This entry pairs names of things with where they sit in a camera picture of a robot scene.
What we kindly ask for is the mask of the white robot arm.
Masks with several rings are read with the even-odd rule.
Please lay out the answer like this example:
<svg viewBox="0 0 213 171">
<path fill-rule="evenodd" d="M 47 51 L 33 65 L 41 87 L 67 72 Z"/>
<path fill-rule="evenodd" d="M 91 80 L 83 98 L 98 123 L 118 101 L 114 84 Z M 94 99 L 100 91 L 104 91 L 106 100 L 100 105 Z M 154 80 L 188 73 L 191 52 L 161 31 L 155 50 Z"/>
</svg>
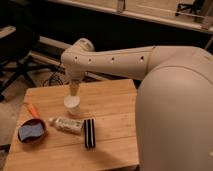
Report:
<svg viewBox="0 0 213 171">
<path fill-rule="evenodd" d="M 61 61 L 72 94 L 87 71 L 141 82 L 135 102 L 141 171 L 213 171 L 213 54 L 172 45 L 97 52 L 81 38 Z"/>
</svg>

